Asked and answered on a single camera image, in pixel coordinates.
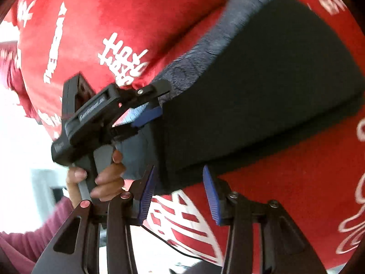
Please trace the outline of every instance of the blue-gray fabric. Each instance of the blue-gray fabric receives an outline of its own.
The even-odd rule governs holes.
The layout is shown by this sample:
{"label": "blue-gray fabric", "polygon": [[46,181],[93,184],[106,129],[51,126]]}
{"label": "blue-gray fabric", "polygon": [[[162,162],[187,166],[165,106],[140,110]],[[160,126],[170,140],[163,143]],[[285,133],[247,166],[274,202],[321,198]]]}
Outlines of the blue-gray fabric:
{"label": "blue-gray fabric", "polygon": [[[167,79],[172,86],[171,92],[159,99],[160,104],[162,105],[191,87],[249,21],[250,17],[270,1],[229,0],[217,24],[191,50],[167,65],[154,79],[154,81]],[[123,123],[134,121],[146,106],[144,104],[129,110]]]}

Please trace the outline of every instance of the blue gripper pad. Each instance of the blue gripper pad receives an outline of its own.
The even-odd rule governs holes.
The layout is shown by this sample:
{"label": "blue gripper pad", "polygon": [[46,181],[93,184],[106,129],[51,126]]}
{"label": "blue gripper pad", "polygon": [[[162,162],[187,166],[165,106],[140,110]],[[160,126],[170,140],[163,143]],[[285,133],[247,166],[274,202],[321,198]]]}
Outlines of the blue gripper pad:
{"label": "blue gripper pad", "polygon": [[217,225],[222,224],[222,214],[221,214],[221,206],[219,196],[216,190],[215,183],[210,174],[209,168],[207,165],[204,166],[203,169],[203,183],[204,188],[206,190],[210,213],[212,214],[212,218],[215,220]]}
{"label": "blue gripper pad", "polygon": [[153,196],[153,192],[155,190],[155,185],[156,185],[156,167],[153,166],[148,176],[145,189],[143,190],[141,199],[139,201],[139,213],[137,218],[140,225],[142,225],[143,221],[147,218],[148,210],[151,204],[151,199]]}

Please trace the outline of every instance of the pink fabric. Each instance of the pink fabric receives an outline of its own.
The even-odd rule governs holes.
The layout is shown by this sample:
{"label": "pink fabric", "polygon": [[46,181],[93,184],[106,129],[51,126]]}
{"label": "pink fabric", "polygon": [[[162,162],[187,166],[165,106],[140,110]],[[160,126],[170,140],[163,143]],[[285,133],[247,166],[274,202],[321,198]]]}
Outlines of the pink fabric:
{"label": "pink fabric", "polygon": [[38,230],[25,234],[0,232],[0,247],[20,274],[32,272],[43,250],[72,211],[70,199],[64,197]]}

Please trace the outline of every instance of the person's arm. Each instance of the person's arm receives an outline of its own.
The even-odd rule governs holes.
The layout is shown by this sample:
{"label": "person's arm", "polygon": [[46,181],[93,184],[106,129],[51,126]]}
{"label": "person's arm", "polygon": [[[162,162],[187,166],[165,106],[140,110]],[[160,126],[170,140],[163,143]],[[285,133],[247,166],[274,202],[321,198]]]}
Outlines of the person's arm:
{"label": "person's arm", "polygon": [[[122,154],[118,151],[113,153],[113,160],[109,167],[101,172],[97,179],[97,187],[91,192],[93,198],[101,201],[109,201],[122,191],[124,180],[121,177],[125,167],[121,163]],[[73,209],[80,203],[81,195],[77,183],[86,178],[86,172],[80,168],[70,168],[67,173],[66,184],[70,194],[70,199],[64,197],[56,205],[53,215],[44,223],[42,227],[34,232],[2,233],[1,237],[15,250],[26,256],[33,262],[37,262],[43,250],[56,234],[63,222],[68,218]]]}

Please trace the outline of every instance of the pink sleeve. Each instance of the pink sleeve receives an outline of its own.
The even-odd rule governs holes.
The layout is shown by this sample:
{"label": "pink sleeve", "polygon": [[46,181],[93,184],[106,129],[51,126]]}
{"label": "pink sleeve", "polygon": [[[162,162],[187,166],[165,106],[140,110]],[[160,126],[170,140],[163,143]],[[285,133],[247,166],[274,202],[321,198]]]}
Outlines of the pink sleeve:
{"label": "pink sleeve", "polygon": [[33,262],[37,262],[52,237],[73,211],[69,198],[63,197],[56,205],[53,215],[34,232],[2,234],[1,237],[15,250]]}

